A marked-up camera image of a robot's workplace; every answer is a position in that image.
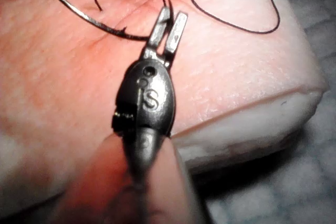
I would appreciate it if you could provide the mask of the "left arm needle driver jaw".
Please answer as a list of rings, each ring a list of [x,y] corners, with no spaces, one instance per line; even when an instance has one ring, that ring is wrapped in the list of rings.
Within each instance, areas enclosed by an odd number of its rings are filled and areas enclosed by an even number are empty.
[[[170,21],[170,9],[163,7],[152,28],[151,34],[142,50],[142,59],[155,59],[163,61],[163,57],[157,52],[157,49],[166,34],[166,29]]]
[[[164,46],[165,67],[171,67],[181,41],[184,28],[186,26],[188,15],[184,12],[178,12],[175,22],[168,34]]]

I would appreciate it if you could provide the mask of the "left arm needle driver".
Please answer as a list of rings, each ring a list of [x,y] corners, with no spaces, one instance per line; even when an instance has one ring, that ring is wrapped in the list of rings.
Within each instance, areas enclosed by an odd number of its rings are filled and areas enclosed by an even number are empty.
[[[113,131],[119,136],[141,127],[170,136],[175,94],[169,71],[157,60],[137,60],[126,70],[115,100]]]

